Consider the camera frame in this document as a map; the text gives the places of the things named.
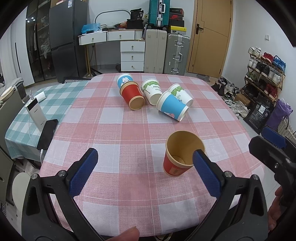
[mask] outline black smartphone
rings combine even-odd
[[[48,120],[45,122],[45,125],[43,127],[43,130],[41,132],[41,136],[39,138],[37,149],[38,150],[47,150],[52,138],[54,137],[54,131],[57,127],[58,120]]]

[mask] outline upright red cup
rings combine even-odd
[[[141,109],[145,105],[145,99],[139,86],[134,81],[128,81],[120,88],[120,94],[132,110]]]
[[[197,135],[189,131],[172,133],[165,144],[165,173],[177,177],[189,170],[193,167],[192,155],[198,149],[205,153],[205,146]]]

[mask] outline blue gripper pad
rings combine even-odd
[[[200,175],[210,195],[216,198],[220,197],[221,181],[217,178],[213,170],[210,168],[209,164],[211,164],[211,161],[201,150],[195,151],[193,153],[192,159],[193,165]]]
[[[287,146],[285,138],[267,126],[262,129],[261,136],[280,149]]]
[[[68,169],[69,194],[73,198],[78,196],[96,164],[98,163],[98,152],[89,148],[83,157],[72,164]]]

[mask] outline woven basket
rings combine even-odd
[[[292,127],[289,124],[289,117],[286,115],[281,123],[278,126],[278,133],[284,137],[287,137],[291,142],[296,145],[296,131],[292,129]]]

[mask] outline green leaf print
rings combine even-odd
[[[144,85],[143,89],[146,89],[148,85],[159,85],[159,83],[157,83],[156,81],[150,81]]]
[[[172,91],[172,95],[176,96],[177,92],[178,92],[178,91],[181,91],[181,90],[183,90],[182,87],[180,87],[180,86],[176,87],[175,89],[173,89],[173,91]]]

